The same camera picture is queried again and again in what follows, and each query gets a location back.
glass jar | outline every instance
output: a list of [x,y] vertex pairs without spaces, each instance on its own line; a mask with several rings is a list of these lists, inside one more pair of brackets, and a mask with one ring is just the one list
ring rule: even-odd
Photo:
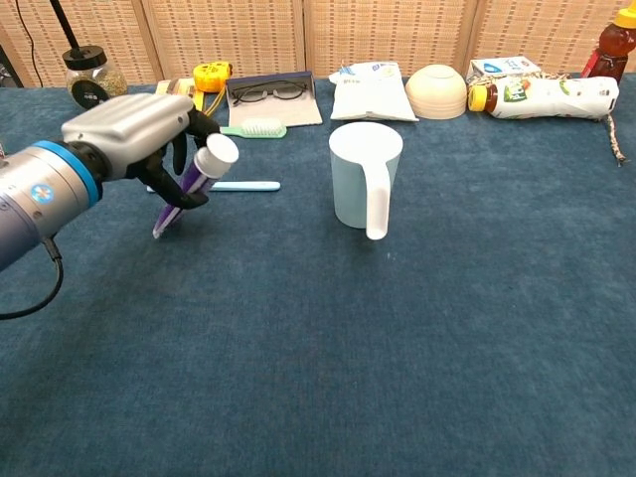
[[68,50],[62,58],[68,68],[67,90],[81,107],[91,109],[128,92],[126,78],[108,62],[101,47]]

blue ring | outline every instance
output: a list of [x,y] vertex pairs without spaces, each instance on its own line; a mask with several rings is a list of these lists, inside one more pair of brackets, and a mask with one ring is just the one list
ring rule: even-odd
[[86,191],[88,192],[88,207],[91,208],[97,202],[99,202],[99,190],[97,189],[97,184],[95,180],[92,178],[90,171],[86,169],[86,166],[83,165],[80,159],[78,159],[75,154],[73,154],[68,149],[62,147],[60,144],[56,144],[51,141],[38,141],[34,145],[34,147],[40,147],[42,149],[46,149],[47,151],[53,152],[61,159],[63,159],[71,168],[76,171],[79,175],[79,178],[86,186]]

woven wall panel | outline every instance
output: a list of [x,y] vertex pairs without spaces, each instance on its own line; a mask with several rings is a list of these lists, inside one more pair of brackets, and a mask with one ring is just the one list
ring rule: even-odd
[[[525,55],[548,73],[580,73],[627,0],[484,0],[471,58]],[[636,71],[633,59],[627,66]]]
[[144,0],[167,78],[211,61],[234,76],[305,69],[301,0]]
[[395,61],[403,75],[463,60],[466,0],[305,0],[309,68],[317,77],[342,63]]
[[[153,83],[153,71],[131,0],[62,0],[80,45],[103,47],[108,59],[125,74],[130,84]],[[64,31],[48,0],[21,0],[24,21],[36,45],[36,62],[44,85],[65,85],[66,66],[62,53],[69,49]],[[30,83],[37,77],[31,65],[31,46],[20,24],[15,3],[0,2],[0,21],[29,72]]]

white cap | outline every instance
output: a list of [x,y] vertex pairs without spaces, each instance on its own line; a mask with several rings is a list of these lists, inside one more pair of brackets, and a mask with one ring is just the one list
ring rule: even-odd
[[195,166],[206,177],[219,179],[230,170],[239,159],[237,145],[223,134],[210,134],[206,141],[208,147],[202,147],[195,155]]

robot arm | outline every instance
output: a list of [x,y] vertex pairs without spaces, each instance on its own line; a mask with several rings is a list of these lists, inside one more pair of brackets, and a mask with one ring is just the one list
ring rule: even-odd
[[205,147],[219,126],[187,96],[115,97],[62,126],[62,141],[39,141],[0,160],[0,272],[102,197],[102,184],[139,179],[168,204],[188,210],[208,201],[186,194],[163,168],[183,173],[187,135]]

